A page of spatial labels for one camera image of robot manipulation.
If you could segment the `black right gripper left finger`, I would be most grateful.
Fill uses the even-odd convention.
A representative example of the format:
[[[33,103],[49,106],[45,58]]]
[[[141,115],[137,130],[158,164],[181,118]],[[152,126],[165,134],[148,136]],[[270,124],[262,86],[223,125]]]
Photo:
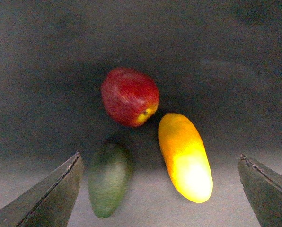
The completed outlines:
[[[0,227],[65,227],[71,217],[84,165],[77,152],[14,201],[0,209]]]

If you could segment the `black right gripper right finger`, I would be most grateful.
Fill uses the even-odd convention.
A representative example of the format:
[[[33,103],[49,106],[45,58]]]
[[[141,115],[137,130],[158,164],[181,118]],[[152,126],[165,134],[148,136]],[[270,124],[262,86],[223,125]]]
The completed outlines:
[[[282,227],[282,175],[241,153],[238,172],[248,202],[262,227]]]

